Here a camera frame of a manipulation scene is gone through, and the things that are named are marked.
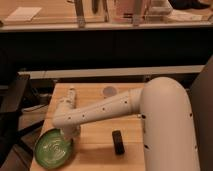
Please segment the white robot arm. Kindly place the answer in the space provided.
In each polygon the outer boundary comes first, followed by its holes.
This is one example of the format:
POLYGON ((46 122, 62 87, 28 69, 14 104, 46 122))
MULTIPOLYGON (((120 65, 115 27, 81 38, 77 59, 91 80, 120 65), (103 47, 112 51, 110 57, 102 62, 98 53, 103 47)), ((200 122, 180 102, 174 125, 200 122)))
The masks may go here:
POLYGON ((62 100, 52 124, 73 138, 82 124, 131 114, 142 116, 145 171, 201 171, 189 96, 168 77, 77 109, 62 100))

